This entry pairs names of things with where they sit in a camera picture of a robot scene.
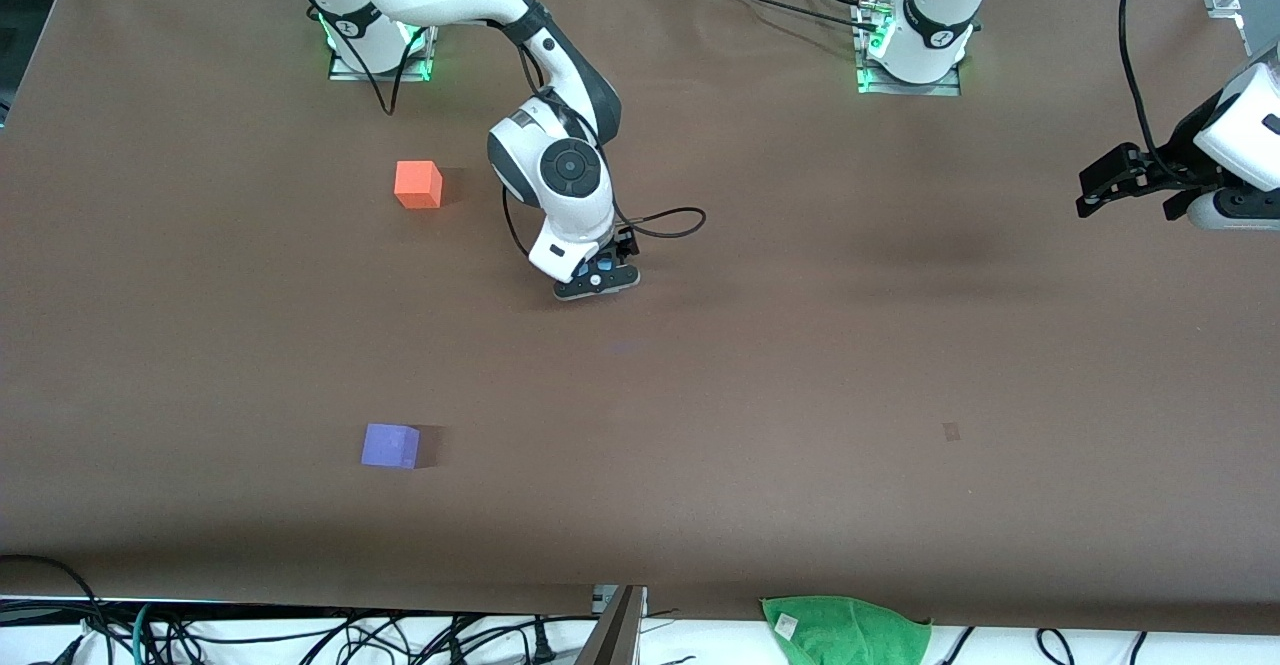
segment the brown table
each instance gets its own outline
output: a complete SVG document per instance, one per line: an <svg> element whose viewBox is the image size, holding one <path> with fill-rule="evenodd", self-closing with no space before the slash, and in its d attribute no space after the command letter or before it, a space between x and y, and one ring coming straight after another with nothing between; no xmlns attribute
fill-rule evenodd
<svg viewBox="0 0 1280 665"><path fill-rule="evenodd" d="M710 214L609 299L558 304L509 242L499 35L447 28L384 118L302 0L58 1L0 136L6 550L109 596L643 582L686 615L1280 632L1280 238L1075 217L1138 137L1116 0L988 0L959 98L859 95L846 29L740 0L545 1L622 95L622 205ZM1165 136L1239 33L1130 22ZM443 210L401 208L398 159L448 168ZM365 468L370 422L442 463Z"/></svg>

